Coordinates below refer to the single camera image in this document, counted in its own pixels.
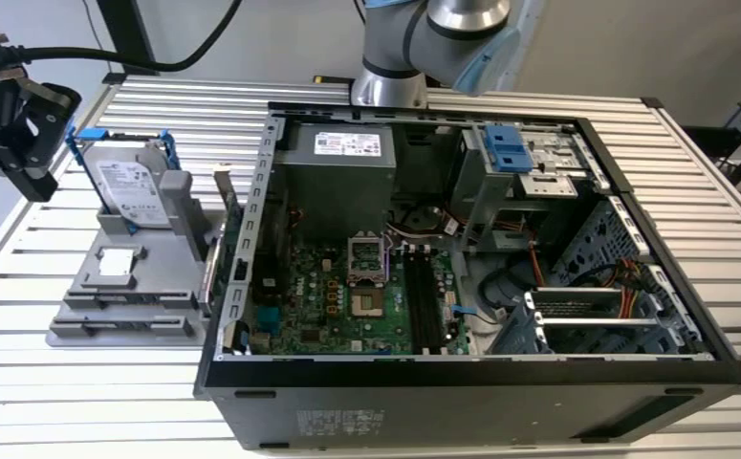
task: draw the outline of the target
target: black cable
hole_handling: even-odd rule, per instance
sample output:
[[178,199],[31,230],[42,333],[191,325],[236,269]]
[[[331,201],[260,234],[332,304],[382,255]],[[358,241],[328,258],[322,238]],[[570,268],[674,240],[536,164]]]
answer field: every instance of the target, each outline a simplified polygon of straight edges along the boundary
[[480,314],[472,314],[471,316],[475,316],[476,318],[479,318],[484,323],[488,323],[490,325],[500,325],[500,322],[495,322],[492,320],[488,320],[484,316],[482,316]]
[[223,19],[220,20],[220,24],[212,30],[208,38],[199,46],[199,48],[194,51],[192,55],[190,55],[186,59],[180,62],[175,63],[163,63],[156,62],[148,59],[138,59],[135,57],[130,57],[128,55],[122,55],[119,53],[114,53],[110,51],[100,51],[94,50],[90,48],[23,48],[23,47],[11,47],[7,48],[11,55],[8,55],[8,60],[12,63],[26,63],[30,64],[34,60],[46,60],[46,59],[94,59],[94,60],[106,60],[108,62],[118,62],[123,65],[130,65],[132,67],[138,67],[140,69],[154,70],[156,72],[180,72],[187,70],[190,67],[194,66],[198,60],[203,58],[211,47],[218,42],[220,35],[223,35],[223,31],[228,24],[231,23],[231,19],[234,19],[234,15],[240,8],[240,4],[243,0],[232,0],[231,6],[228,7],[228,11],[226,12]]
[[366,15],[362,13],[362,7],[359,6],[359,0],[354,0],[354,7],[356,7],[356,12],[359,13],[359,17],[362,18],[362,23],[367,24]]
[[616,268],[616,263],[592,268],[586,273],[583,273],[578,277],[575,277],[575,280],[572,280],[572,282],[570,282],[568,287],[576,287],[578,285],[583,284],[592,275],[599,274],[606,270],[612,270],[614,268]]
[[[84,10],[87,11],[87,21],[90,21],[90,29],[92,30],[92,36],[95,36],[95,42],[99,44],[99,48],[102,51],[104,50],[104,45],[102,44],[102,40],[99,39],[99,33],[95,31],[95,23],[92,22],[92,12],[90,12],[90,5],[87,5],[87,0],[80,0],[80,3],[84,4]],[[112,66],[110,63],[106,63],[106,69],[110,73],[112,73]]]

